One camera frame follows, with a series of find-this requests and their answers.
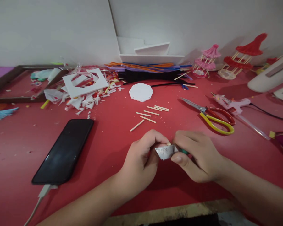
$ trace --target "pink pagoda model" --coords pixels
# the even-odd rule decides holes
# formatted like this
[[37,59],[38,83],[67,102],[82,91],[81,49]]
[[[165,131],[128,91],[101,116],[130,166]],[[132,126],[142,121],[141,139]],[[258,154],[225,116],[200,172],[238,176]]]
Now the pink pagoda model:
[[253,56],[258,56],[263,53],[259,48],[266,37],[267,34],[262,33],[251,43],[245,46],[238,46],[236,48],[237,52],[233,56],[227,56],[224,58],[225,64],[223,68],[218,71],[218,75],[222,78],[232,80],[235,79],[237,74],[239,74],[243,69],[252,69],[253,66],[249,62]]
[[219,46],[214,44],[210,49],[202,52],[200,58],[195,60],[195,65],[193,68],[193,75],[198,78],[205,78],[208,71],[216,68],[214,61],[216,58],[220,57],[221,54],[217,51]]

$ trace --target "black phone screen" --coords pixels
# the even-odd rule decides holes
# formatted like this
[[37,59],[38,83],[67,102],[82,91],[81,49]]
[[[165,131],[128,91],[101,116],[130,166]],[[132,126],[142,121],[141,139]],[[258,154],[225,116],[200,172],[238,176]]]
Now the black phone screen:
[[91,119],[70,120],[31,182],[52,185],[67,182],[73,173],[93,123]]

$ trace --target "red pagoda model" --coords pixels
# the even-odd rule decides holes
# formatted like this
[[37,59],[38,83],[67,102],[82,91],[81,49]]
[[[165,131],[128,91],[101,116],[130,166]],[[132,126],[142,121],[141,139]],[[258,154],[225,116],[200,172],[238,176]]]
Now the red pagoda model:
[[266,33],[258,35],[254,41],[245,45],[238,46],[237,52],[232,56],[224,58],[224,66],[218,71],[218,75],[222,78],[232,80],[235,79],[243,69],[252,69],[252,65],[249,63],[253,56],[261,55],[263,52],[260,50],[260,45],[267,37]]

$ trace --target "black cord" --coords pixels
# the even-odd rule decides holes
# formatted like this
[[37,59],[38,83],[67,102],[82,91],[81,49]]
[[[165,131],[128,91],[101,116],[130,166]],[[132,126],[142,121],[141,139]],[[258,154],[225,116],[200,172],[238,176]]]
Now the black cord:
[[273,114],[271,114],[271,113],[269,113],[269,112],[267,112],[267,111],[264,111],[263,109],[259,108],[258,106],[254,105],[253,103],[250,103],[249,105],[252,105],[252,106],[258,108],[259,110],[263,111],[264,113],[268,114],[269,116],[272,116],[272,117],[275,117],[275,118],[277,118],[277,119],[283,120],[283,118],[281,118],[281,117],[279,117],[279,116],[275,116],[275,115],[273,115]]
[[[185,83],[188,85],[195,85],[195,83]],[[151,87],[157,87],[157,86],[164,86],[164,85],[183,85],[181,83],[163,83],[163,84],[158,84],[158,85],[152,85]]]

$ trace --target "red scissors handle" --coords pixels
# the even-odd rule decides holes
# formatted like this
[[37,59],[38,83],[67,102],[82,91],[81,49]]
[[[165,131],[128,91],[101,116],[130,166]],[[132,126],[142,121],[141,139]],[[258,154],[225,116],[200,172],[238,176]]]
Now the red scissors handle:
[[[221,114],[223,114],[227,119],[228,121],[224,120],[222,117],[220,117],[219,115],[217,115],[215,112],[219,112]],[[213,107],[207,107],[207,110],[206,112],[210,113],[211,116],[215,117],[215,118],[218,118],[224,122],[227,122],[228,124],[230,124],[231,126],[235,125],[236,122],[234,120],[234,118],[231,116],[230,113],[228,113],[227,111],[223,110],[223,109],[220,109],[220,108],[213,108]]]

